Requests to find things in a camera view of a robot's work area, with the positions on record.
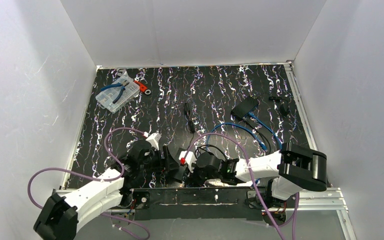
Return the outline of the grey ribbed network switch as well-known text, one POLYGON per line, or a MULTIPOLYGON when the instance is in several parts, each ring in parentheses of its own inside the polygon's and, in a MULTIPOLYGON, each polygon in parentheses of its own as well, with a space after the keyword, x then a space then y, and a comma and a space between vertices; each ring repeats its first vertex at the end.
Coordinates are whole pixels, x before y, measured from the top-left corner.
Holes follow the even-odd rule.
POLYGON ((246 97, 238 103, 231 111, 230 114, 238 120, 244 119, 249 112, 255 110, 259 105, 259 101, 252 96, 246 97))

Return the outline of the black switch with blue ports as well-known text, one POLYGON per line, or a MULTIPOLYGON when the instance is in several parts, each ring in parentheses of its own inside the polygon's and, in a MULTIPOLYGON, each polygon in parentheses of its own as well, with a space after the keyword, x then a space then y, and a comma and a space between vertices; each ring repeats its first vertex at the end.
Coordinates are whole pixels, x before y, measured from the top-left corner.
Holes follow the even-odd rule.
POLYGON ((187 172, 188 167, 185 165, 179 166, 177 170, 175 170, 172 174, 172 179, 178 183, 183 181, 185 172, 187 172))

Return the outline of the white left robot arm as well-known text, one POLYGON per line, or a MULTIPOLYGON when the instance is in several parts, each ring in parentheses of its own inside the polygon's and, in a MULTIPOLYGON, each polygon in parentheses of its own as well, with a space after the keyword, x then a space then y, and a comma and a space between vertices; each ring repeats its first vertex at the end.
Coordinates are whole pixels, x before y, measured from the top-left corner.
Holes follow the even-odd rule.
POLYGON ((131 195, 135 180, 144 171, 161 170, 172 177, 186 162, 186 150, 171 155, 155 139, 140 140, 97 178, 65 195, 53 193, 41 207, 33 230, 43 240, 72 240, 91 220, 114 207, 131 209, 138 200, 131 195))

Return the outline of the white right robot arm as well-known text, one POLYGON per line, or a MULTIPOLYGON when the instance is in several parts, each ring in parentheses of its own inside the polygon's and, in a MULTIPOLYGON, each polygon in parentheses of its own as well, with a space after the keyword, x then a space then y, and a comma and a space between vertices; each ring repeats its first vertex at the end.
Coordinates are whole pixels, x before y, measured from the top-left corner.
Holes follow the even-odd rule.
POLYGON ((266 195, 285 201, 291 195, 308 190, 324 192, 327 189, 327 156, 294 143, 284 143, 280 150, 261 157, 222 160, 212 153, 195 157, 192 151, 180 151, 178 160, 198 178, 200 185, 219 179, 236 186, 268 178, 266 195))

